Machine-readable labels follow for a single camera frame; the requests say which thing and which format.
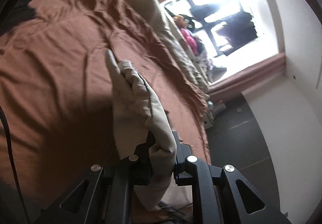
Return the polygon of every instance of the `dark floor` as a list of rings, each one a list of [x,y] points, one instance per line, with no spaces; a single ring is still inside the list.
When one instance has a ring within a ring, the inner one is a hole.
[[[212,165],[235,166],[278,209],[279,191],[270,154],[257,121],[242,95],[207,129]]]

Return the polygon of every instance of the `round silver bolt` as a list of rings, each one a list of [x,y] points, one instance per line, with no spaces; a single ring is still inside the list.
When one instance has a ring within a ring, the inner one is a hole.
[[[196,156],[188,156],[187,160],[190,162],[196,162],[198,158]]]
[[[128,157],[128,159],[130,161],[137,161],[139,159],[139,156],[138,155],[131,155],[130,157]]]
[[[94,164],[93,166],[91,166],[92,171],[99,171],[100,169],[101,169],[101,166],[98,164]]]
[[[232,165],[226,165],[225,170],[228,171],[228,172],[233,172],[235,170],[235,168]]]

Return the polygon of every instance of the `wall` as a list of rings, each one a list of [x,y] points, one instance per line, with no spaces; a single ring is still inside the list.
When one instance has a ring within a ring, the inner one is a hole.
[[[291,79],[282,75],[243,92],[275,169],[281,212],[304,224],[322,197],[322,126]]]
[[[284,31],[287,75],[305,94],[322,123],[322,26],[305,0],[276,0]]]

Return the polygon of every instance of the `bed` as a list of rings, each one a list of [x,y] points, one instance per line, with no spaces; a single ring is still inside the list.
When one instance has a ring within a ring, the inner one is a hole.
[[[29,6],[34,19],[0,37],[0,102],[26,196],[45,208],[91,165],[117,163],[107,49],[133,63],[182,141],[210,164],[204,93],[126,1],[31,0]],[[0,179],[13,186],[1,127]]]

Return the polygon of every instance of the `black metal bracket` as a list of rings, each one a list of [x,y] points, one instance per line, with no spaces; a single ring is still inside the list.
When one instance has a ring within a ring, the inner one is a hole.
[[[233,166],[208,165],[191,155],[179,141],[174,166],[178,186],[192,186],[194,224],[290,224]],[[155,143],[149,132],[146,143],[114,167],[93,165],[64,192],[35,224],[130,224],[133,185],[147,185],[152,177],[149,148]]]
[[[194,223],[290,224],[235,167],[208,165],[177,142],[174,168],[178,186],[192,186]]]

